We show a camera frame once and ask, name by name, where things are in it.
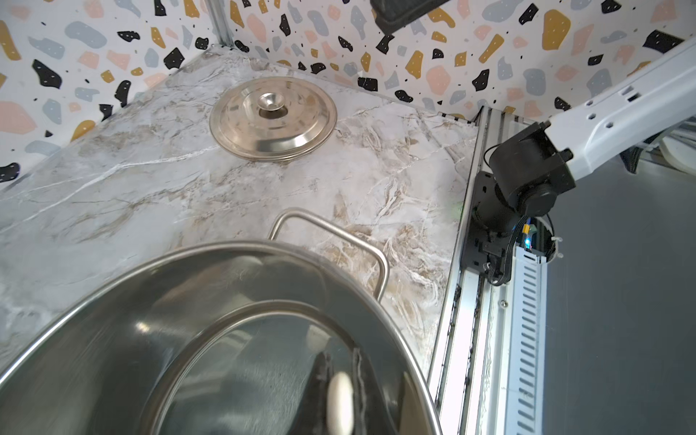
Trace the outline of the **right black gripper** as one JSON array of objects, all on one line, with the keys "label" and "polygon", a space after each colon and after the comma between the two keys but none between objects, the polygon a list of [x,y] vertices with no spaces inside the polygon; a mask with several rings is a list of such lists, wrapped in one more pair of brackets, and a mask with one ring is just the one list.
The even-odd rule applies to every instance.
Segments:
[{"label": "right black gripper", "polygon": [[371,0],[375,23],[384,34],[393,34],[448,0]]}]

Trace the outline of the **stainless steel pot lid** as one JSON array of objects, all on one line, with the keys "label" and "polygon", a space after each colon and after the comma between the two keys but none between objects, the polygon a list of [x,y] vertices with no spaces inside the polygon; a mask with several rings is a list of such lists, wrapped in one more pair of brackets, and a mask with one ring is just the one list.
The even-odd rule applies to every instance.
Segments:
[{"label": "stainless steel pot lid", "polygon": [[333,99],[294,77],[267,77],[226,91],[210,115],[219,146],[247,161],[291,161],[320,147],[337,124]]}]

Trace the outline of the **cream plastic ladle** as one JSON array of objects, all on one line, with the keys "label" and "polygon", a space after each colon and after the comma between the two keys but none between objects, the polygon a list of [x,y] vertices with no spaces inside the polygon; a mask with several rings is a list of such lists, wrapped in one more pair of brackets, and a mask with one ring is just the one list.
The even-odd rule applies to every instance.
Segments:
[{"label": "cream plastic ladle", "polygon": [[352,379],[337,373],[329,382],[326,399],[326,428],[330,435],[350,435],[355,428]]}]

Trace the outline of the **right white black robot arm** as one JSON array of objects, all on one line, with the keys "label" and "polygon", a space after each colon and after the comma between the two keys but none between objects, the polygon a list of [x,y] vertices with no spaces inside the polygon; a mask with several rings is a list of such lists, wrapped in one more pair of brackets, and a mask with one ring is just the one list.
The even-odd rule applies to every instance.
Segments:
[{"label": "right white black robot arm", "polygon": [[374,1],[397,99],[488,141],[459,268],[509,281],[525,222],[695,111],[692,1]]}]

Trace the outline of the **right green circuit board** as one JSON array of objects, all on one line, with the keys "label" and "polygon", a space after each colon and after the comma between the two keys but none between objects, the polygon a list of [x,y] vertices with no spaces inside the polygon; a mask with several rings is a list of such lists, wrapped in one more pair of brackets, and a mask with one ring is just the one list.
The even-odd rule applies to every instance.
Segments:
[{"label": "right green circuit board", "polygon": [[520,246],[527,251],[540,251],[543,247],[543,232],[545,226],[536,217],[530,217],[522,227]]}]

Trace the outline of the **aluminium mounting rail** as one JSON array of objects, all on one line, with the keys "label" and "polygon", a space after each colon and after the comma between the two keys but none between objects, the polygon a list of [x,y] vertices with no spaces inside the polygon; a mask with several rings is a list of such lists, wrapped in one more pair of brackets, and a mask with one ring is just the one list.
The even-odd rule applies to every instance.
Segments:
[{"label": "aluminium mounting rail", "polygon": [[515,248],[511,281],[491,286],[467,256],[473,210],[491,181],[478,183],[492,148],[527,122],[484,107],[431,358],[428,387],[444,434],[540,434],[543,425],[547,261]]}]

